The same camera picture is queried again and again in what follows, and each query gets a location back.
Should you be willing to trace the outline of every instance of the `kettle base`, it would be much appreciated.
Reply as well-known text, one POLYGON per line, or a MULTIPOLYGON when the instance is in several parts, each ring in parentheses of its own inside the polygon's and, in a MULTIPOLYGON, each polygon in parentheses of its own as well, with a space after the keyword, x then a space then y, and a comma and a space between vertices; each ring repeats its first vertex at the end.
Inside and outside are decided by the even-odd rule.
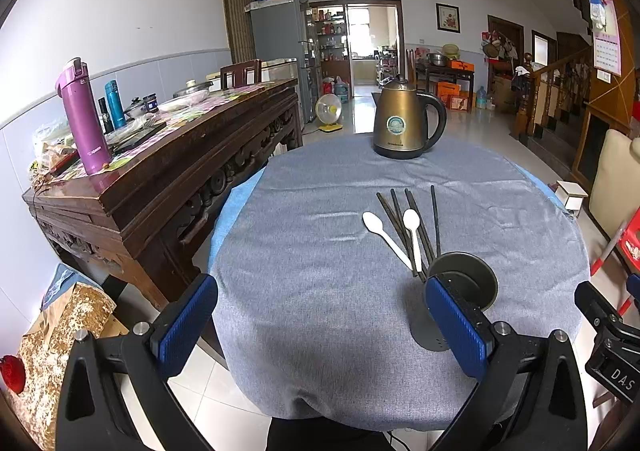
POLYGON ((395 158, 396 160, 409 160, 410 158, 417 158, 424 153, 423 149, 396 150, 387 149, 386 147, 381 147, 377 144, 373 145, 373 150, 378 155, 386 156, 387 158, 395 158))

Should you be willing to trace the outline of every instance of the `kettle handle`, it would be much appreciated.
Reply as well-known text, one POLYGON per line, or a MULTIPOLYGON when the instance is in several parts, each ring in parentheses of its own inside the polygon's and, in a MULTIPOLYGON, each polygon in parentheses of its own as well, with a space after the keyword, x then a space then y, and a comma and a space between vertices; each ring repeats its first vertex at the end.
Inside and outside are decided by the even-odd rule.
MULTIPOLYGON (((427 142, 424 143, 424 150, 426 151, 433 146, 444 133, 444 128, 447 126, 447 108, 445 107, 444 102, 433 94, 417 92, 416 95, 418 98, 423 98, 426 101, 426 104, 430 104, 438 112, 438 127, 436 127, 436 131, 433 132, 433 135, 430 138, 427 138, 427 142)), ((427 106, 424 107, 424 114, 427 114, 427 106)))

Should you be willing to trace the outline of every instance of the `round table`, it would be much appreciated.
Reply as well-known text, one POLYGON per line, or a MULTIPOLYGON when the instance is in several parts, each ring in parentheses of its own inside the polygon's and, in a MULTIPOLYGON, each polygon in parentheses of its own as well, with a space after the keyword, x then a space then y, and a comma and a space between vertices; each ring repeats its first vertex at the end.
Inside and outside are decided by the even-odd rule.
POLYGON ((412 339, 423 285, 371 234, 376 198, 412 190, 433 242, 430 185, 442 251, 476 254, 498 296, 485 315, 523 335, 577 336, 574 290, 589 279, 574 219, 506 158, 443 137, 413 160, 377 155, 370 134, 329 138, 274 157, 234 189, 212 239, 220 293, 214 323, 242 392, 279 418, 323 415, 377 431, 444 429, 474 380, 451 351, 412 339))

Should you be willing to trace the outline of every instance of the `purple thermos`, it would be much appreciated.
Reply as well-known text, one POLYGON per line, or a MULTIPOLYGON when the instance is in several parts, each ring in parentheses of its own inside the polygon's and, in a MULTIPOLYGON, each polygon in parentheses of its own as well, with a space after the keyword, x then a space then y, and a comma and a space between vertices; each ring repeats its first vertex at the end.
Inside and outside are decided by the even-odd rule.
POLYGON ((98 173, 111 162, 111 155, 95 110, 89 71, 79 57, 65 65, 56 81, 56 91, 65 105, 84 170, 88 175, 98 173))

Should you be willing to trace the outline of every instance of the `gold kettle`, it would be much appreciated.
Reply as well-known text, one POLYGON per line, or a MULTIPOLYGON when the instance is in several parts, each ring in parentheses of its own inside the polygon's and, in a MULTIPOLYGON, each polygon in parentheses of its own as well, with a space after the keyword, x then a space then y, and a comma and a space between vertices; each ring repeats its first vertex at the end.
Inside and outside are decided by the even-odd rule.
POLYGON ((438 141, 446 125, 444 103, 435 95, 418 93, 415 84, 397 76, 385 84, 376 104, 373 149, 389 158, 415 158, 438 141), (428 137, 427 104, 438 112, 432 137, 428 137))

